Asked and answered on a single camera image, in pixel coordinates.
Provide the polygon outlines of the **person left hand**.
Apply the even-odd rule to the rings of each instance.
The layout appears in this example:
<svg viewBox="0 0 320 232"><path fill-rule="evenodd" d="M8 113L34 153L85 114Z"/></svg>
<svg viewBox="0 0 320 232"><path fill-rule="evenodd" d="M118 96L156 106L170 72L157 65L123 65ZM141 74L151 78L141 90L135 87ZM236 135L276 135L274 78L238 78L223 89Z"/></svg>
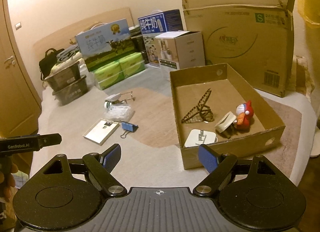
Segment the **person left hand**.
<svg viewBox="0 0 320 232"><path fill-rule="evenodd" d="M8 174L4 174L1 172L1 194L2 197L8 202L11 197L11 189L16 186L15 179L13 177L13 173L18 172L18 166L15 163L11 164L10 172Z"/></svg>

